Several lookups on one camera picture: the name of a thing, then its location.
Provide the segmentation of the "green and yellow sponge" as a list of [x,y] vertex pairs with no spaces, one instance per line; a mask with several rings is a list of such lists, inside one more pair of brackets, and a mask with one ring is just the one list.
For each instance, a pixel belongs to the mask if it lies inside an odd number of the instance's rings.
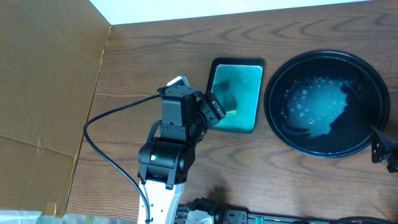
[[227,115],[236,114],[237,102],[232,95],[230,82],[217,83],[213,85],[212,91],[218,98],[218,101]]

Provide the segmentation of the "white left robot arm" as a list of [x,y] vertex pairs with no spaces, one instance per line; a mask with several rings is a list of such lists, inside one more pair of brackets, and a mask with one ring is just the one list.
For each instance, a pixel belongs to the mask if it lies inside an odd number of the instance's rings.
[[216,95],[193,87],[159,90],[162,119],[156,121],[138,153],[139,188],[144,194],[139,223],[173,223],[188,171],[195,162],[195,148],[208,129],[226,112]]

